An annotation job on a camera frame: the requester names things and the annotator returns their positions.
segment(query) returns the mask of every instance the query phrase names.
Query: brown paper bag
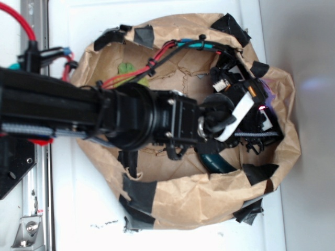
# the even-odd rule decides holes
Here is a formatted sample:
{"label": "brown paper bag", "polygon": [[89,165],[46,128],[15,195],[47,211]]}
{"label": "brown paper bag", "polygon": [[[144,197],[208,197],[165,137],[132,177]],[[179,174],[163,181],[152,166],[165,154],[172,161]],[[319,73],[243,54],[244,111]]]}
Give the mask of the brown paper bag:
{"label": "brown paper bag", "polygon": [[[272,107],[284,139],[258,156],[247,153],[242,145],[222,151],[220,154],[237,169],[228,174],[209,174],[193,149],[182,160],[172,161],[162,151],[163,146],[148,145],[138,153],[138,175],[132,178],[129,170],[117,161],[118,149],[79,140],[80,147],[125,207],[129,228],[193,229],[234,216],[244,220],[250,209],[248,205],[276,190],[300,156],[297,132],[289,119],[295,95],[291,76],[273,67],[265,67],[264,71],[265,65],[258,63],[251,43],[243,40],[243,36],[247,39],[248,36],[241,30],[232,31],[231,35],[210,28],[223,18],[221,14],[174,15],[132,27],[128,32],[121,31],[124,44],[111,42],[99,51],[94,50],[93,44],[88,46],[72,77],[76,86],[95,85],[97,80],[115,76],[121,62],[131,62],[140,69],[165,42],[198,39],[205,34],[207,40],[234,48],[246,69],[256,77],[262,75],[275,95]],[[234,21],[231,16],[226,18],[228,25]],[[208,75],[201,79],[198,75],[208,74],[216,61],[214,53],[184,50],[157,69],[149,78],[150,88],[176,89],[200,104],[213,88]],[[266,170],[267,176],[258,176],[258,172],[264,172],[265,164],[273,166]]]}

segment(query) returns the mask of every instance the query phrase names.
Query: white surface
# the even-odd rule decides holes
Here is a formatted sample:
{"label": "white surface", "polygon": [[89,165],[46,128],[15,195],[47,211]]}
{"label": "white surface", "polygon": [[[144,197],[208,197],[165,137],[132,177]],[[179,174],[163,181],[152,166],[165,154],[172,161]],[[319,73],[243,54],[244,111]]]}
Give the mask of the white surface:
{"label": "white surface", "polygon": [[[70,46],[80,58],[84,48],[107,29],[137,25],[177,13],[231,13],[248,28],[265,60],[258,1],[93,1],[50,0],[50,46]],[[60,76],[62,63],[51,73]],[[77,143],[57,139],[52,146],[57,250],[285,250],[280,192],[264,199],[265,215],[253,226],[235,221],[192,231],[124,233],[124,212],[102,175]]]}
{"label": "white surface", "polygon": [[[19,0],[1,0],[20,11]],[[20,25],[9,14],[0,10],[0,66],[8,67],[16,62],[20,54]],[[22,217],[22,182],[10,194],[0,200],[0,251],[7,251],[12,246],[20,218]]]}
{"label": "white surface", "polygon": [[296,85],[302,156],[282,183],[287,250],[335,250],[335,2],[260,3],[267,61]]}

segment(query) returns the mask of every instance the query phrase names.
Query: white wall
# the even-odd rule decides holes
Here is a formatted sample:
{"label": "white wall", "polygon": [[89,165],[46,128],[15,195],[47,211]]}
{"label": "white wall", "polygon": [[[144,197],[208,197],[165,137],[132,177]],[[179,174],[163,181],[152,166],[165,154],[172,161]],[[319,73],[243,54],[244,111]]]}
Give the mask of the white wall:
{"label": "white wall", "polygon": [[302,157],[282,183],[288,251],[335,250],[335,2],[260,0],[267,62],[293,76]]}
{"label": "white wall", "polygon": [[[17,11],[20,10],[20,0],[1,0]],[[8,67],[16,62],[20,53],[20,26],[15,19],[0,11],[0,66]],[[21,182],[4,199],[0,200],[0,250],[10,250],[19,220],[22,217],[22,184]]]}

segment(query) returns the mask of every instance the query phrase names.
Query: teal object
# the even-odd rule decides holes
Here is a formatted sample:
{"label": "teal object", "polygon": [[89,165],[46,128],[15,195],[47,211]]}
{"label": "teal object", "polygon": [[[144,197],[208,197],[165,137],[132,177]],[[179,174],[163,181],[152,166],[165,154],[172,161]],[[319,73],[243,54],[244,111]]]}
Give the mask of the teal object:
{"label": "teal object", "polygon": [[[178,47],[184,45],[185,43],[178,43]],[[201,48],[203,46],[202,43],[195,43],[195,44],[191,44],[188,47],[189,48]],[[212,49],[213,45],[212,44],[204,44],[204,48],[206,49]]]}
{"label": "teal object", "polygon": [[212,174],[227,174],[236,171],[220,154],[199,154],[199,158]]}
{"label": "teal object", "polygon": [[19,70],[19,69],[21,69],[21,67],[20,67],[19,63],[15,63],[15,64],[12,64],[10,67],[8,67],[8,69]]}

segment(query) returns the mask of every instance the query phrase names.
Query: green object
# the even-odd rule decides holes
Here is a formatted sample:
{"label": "green object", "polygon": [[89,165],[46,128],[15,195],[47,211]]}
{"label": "green object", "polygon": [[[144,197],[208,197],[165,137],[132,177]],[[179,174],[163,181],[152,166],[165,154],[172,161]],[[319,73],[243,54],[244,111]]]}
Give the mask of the green object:
{"label": "green object", "polygon": [[15,64],[12,64],[10,67],[8,67],[8,69],[19,70],[19,69],[21,69],[21,67],[20,67],[19,63],[15,63]]}
{"label": "green object", "polygon": [[199,158],[212,174],[227,174],[236,171],[220,154],[199,154]]}
{"label": "green object", "polygon": [[[123,75],[123,74],[127,74],[130,72],[134,72],[136,71],[135,67],[131,64],[131,63],[120,63],[118,66],[118,70],[119,70],[119,74],[118,75]],[[115,85],[115,87],[118,87],[122,84],[124,84],[125,82],[131,80],[132,77],[125,79],[119,83],[117,83]],[[137,82],[138,84],[144,85],[146,87],[149,87],[149,81],[144,77],[142,78],[140,81]]]}

